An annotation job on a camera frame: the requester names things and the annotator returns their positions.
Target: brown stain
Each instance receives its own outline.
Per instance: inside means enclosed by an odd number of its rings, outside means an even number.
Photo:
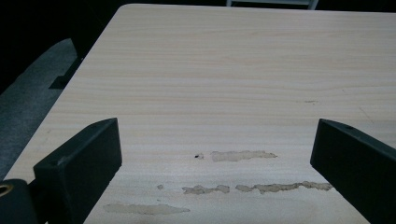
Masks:
[[[250,192],[253,191],[254,189],[258,189],[260,191],[260,194],[264,194],[265,192],[279,192],[281,190],[292,190],[292,189],[297,189],[299,187],[305,187],[307,189],[326,190],[326,191],[332,189],[332,185],[329,183],[315,183],[308,181],[304,181],[302,183],[288,184],[288,185],[282,185],[282,184],[255,185],[252,188],[249,186],[237,185],[236,189],[244,192]]]
[[[241,161],[241,160],[250,160],[253,158],[276,158],[277,155],[274,153],[268,153],[265,151],[228,151],[228,152],[218,152],[213,151],[210,153],[212,156],[212,161]]]
[[[167,204],[157,204],[157,205],[143,205],[143,204],[119,204],[112,203],[103,206],[105,211],[108,213],[122,213],[122,214],[140,214],[140,215],[171,215],[177,213],[190,212],[187,208],[178,208],[169,206]]]
[[[221,191],[223,193],[230,192],[230,187],[224,186],[224,185],[218,185],[217,187],[212,188],[212,189],[204,188],[201,185],[197,185],[193,188],[184,187],[182,189],[184,190],[184,194],[196,194],[196,195],[207,194],[207,193],[211,193],[213,191]]]

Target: table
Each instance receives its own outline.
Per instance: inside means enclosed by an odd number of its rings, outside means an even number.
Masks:
[[[319,118],[396,147],[394,21],[121,7],[7,178],[117,117],[123,164],[86,223],[364,223],[309,159]]]

